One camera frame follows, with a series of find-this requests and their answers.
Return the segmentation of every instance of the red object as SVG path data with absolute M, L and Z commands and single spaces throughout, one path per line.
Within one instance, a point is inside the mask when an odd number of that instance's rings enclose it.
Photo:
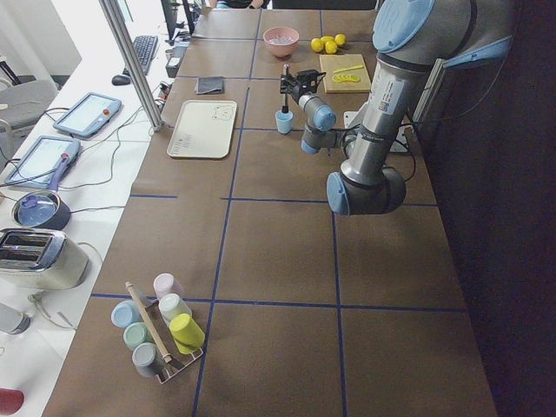
M 23 405 L 23 393 L 16 389 L 0 388 L 0 415 L 12 415 Z

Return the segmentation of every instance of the yellow cup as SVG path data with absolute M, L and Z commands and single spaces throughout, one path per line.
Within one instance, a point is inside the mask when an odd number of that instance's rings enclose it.
M 205 342 L 205 334 L 189 314 L 179 314 L 169 325 L 175 345 L 182 354 L 190 354 Z

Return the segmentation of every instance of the black keyboard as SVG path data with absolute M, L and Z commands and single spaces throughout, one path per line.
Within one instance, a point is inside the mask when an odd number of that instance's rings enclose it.
M 142 73 L 145 75 L 149 72 L 150 62 L 155 57 L 157 44 L 158 36 L 140 35 L 133 40 L 133 48 L 136 50 Z M 127 68 L 123 70 L 123 74 L 129 75 Z

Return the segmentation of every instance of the silver toaster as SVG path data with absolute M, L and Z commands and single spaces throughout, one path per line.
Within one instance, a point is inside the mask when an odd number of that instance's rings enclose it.
M 58 230 L 0 231 L 0 278 L 18 287 L 67 289 L 81 283 L 89 257 Z

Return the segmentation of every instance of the black mouse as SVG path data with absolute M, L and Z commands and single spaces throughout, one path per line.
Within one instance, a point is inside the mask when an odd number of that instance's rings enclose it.
M 128 85 L 131 83 L 131 77 L 124 74 L 118 74 L 112 77 L 112 85 Z

